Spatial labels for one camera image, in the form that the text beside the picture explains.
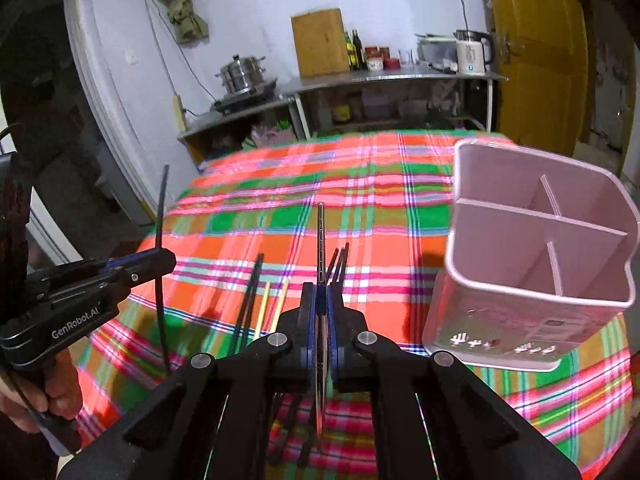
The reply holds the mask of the person's left hand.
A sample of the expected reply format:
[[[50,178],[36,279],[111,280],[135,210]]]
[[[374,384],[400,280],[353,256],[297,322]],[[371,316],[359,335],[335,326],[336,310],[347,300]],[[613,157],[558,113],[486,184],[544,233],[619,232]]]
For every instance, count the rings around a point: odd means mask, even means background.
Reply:
[[[23,377],[17,377],[11,382],[5,372],[1,373],[2,413],[8,416],[17,428],[28,434],[35,434],[39,432],[39,428],[32,420],[15,386],[20,387],[24,397],[38,412],[50,412],[65,419],[74,419],[82,408],[78,373],[68,349],[55,357],[54,367],[48,371],[43,389]]]

